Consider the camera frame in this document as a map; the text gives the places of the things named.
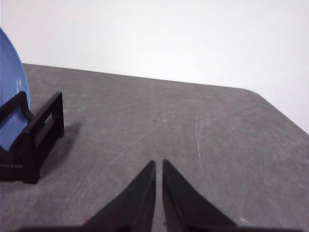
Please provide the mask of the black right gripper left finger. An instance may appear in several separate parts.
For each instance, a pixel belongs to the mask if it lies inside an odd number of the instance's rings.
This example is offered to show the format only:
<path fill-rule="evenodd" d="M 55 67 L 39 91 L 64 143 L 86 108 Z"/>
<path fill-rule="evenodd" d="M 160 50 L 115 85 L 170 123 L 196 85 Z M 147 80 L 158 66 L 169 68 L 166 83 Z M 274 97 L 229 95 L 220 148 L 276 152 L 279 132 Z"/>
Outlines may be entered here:
<path fill-rule="evenodd" d="M 152 160 L 114 200 L 91 217 L 85 228 L 151 228 L 156 198 Z"/>

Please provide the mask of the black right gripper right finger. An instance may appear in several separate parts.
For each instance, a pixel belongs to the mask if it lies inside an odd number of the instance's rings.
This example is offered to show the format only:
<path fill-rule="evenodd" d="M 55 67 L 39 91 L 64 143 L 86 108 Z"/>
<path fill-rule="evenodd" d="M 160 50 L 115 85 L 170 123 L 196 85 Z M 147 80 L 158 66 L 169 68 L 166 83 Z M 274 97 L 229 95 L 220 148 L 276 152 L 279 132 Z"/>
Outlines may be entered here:
<path fill-rule="evenodd" d="M 168 159 L 163 160 L 162 197 L 169 228 L 237 227 L 199 194 Z"/>

